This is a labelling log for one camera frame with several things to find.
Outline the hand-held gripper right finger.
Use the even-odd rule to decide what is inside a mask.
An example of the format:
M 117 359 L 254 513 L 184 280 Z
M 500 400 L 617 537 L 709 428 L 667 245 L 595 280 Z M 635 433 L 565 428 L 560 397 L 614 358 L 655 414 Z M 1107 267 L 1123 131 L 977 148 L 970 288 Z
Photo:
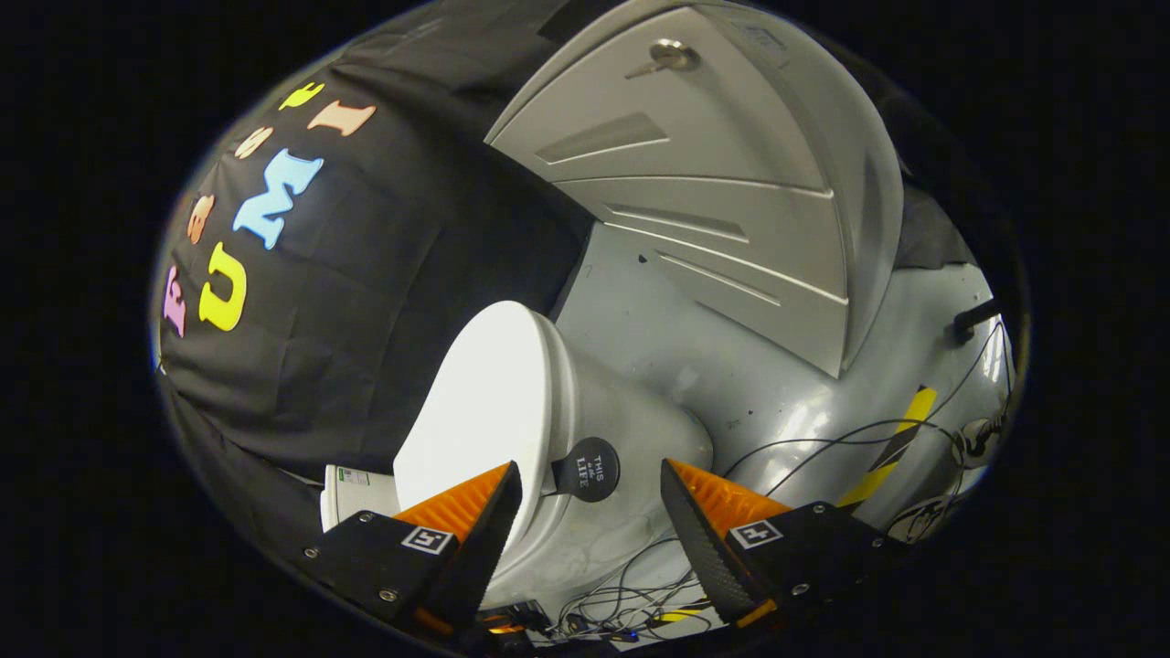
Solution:
M 902 566 L 906 543 L 835 503 L 778 503 L 690 462 L 665 459 L 660 496 L 720 621 L 794 621 Z

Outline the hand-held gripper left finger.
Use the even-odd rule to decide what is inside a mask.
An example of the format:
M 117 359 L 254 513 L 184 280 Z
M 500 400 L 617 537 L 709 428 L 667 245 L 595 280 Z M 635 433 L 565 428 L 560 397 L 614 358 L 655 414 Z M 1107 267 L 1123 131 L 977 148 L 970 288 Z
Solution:
M 302 570 L 395 632 L 464 640 L 522 501 L 518 462 L 501 462 L 397 514 L 356 512 L 302 550 Z

